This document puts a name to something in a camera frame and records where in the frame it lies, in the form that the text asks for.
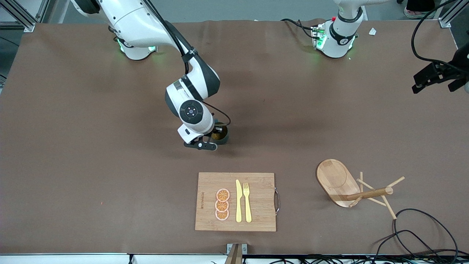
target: wooden cutting board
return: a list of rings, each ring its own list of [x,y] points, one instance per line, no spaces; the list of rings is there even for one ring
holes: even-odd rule
[[[246,222],[245,198],[241,198],[242,221],[236,222],[236,180],[249,183],[252,222]],[[215,217],[216,193],[230,191],[229,216],[225,221]],[[210,231],[277,231],[273,173],[200,172],[197,187],[196,230]]]

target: black pants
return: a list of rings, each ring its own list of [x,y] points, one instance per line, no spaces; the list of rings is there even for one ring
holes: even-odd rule
[[[407,1],[407,10],[409,11],[428,12],[434,8],[435,8],[435,2],[433,0],[408,0]]]

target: cutting board handle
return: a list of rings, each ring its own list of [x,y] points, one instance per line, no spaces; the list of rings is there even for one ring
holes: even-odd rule
[[[274,187],[275,193],[273,194],[273,203],[275,204],[275,195],[277,195],[277,209],[275,210],[275,215],[279,213],[280,210],[280,194],[277,191],[277,187]]]

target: gray floor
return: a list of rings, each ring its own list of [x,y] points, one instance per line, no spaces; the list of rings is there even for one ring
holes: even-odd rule
[[[171,22],[200,22],[205,20],[270,20],[282,18],[311,20],[329,19],[337,14],[337,6],[332,0],[199,0],[161,1],[156,3],[161,15]],[[407,19],[403,14],[406,1],[397,4],[390,2],[367,6],[369,20]],[[456,43],[461,46],[469,42],[469,8],[466,8],[452,22],[452,32]],[[48,19],[49,23],[101,23],[80,15],[69,0],[56,0]],[[0,36],[20,43],[22,31],[0,30]],[[0,73],[7,76],[16,55],[17,47],[0,39]]]

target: black circular joint cap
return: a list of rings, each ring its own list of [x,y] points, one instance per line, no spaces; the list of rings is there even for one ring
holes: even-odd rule
[[[187,100],[179,108],[181,119],[189,124],[197,124],[202,121],[204,109],[196,100]]]

